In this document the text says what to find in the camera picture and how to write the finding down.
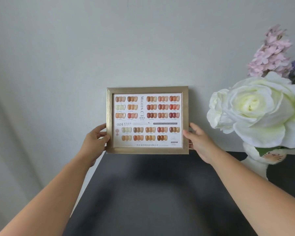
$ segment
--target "white rose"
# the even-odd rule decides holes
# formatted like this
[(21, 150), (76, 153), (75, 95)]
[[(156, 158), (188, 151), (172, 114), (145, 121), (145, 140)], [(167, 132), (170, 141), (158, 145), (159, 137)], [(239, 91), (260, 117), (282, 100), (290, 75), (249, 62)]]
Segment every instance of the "white rose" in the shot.
[(217, 93), (207, 115), (213, 128), (225, 133), (233, 128), (255, 147), (295, 148), (295, 85), (289, 79), (269, 72), (264, 78), (238, 82), (228, 92), (223, 90), (222, 97)]

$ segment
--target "nail polish color chart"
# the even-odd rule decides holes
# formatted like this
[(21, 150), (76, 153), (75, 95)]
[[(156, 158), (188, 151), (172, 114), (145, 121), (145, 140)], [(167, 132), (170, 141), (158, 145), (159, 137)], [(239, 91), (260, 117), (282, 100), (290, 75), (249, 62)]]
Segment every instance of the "nail polish color chart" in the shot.
[(181, 93), (114, 94), (113, 147), (182, 147)]

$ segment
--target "hand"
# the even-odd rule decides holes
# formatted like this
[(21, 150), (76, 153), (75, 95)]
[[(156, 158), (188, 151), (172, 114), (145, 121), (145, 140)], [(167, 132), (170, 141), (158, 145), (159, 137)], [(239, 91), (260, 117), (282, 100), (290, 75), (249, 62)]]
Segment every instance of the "hand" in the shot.
[(96, 159), (105, 151), (105, 144), (110, 139), (110, 136), (107, 135), (105, 131), (102, 131), (106, 128), (106, 123), (95, 127), (90, 133), (88, 133), (84, 139), (81, 150), (78, 155), (86, 159), (90, 166), (92, 167)]
[(184, 136), (189, 139), (189, 148), (195, 149), (202, 160), (211, 164), (212, 156), (220, 148), (198, 125), (190, 123), (189, 126), (195, 131), (195, 134), (186, 130), (183, 131)]

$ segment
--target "forearm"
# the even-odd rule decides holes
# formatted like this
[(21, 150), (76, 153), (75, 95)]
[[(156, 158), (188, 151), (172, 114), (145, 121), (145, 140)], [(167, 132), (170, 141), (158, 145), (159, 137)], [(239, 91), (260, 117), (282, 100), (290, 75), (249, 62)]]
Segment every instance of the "forearm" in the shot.
[(0, 236), (62, 235), (89, 166), (76, 156), (1, 231)]
[(212, 166), (259, 236), (295, 236), (295, 198), (217, 149)]

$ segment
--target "person's right arm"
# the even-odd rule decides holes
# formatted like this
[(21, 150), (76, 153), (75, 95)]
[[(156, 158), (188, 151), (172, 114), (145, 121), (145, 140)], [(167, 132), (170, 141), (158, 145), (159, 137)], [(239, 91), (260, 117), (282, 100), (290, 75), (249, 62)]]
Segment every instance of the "person's right arm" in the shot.
[(295, 236), (295, 198), (221, 150), (195, 125), (184, 131), (190, 148), (211, 164), (259, 236)]

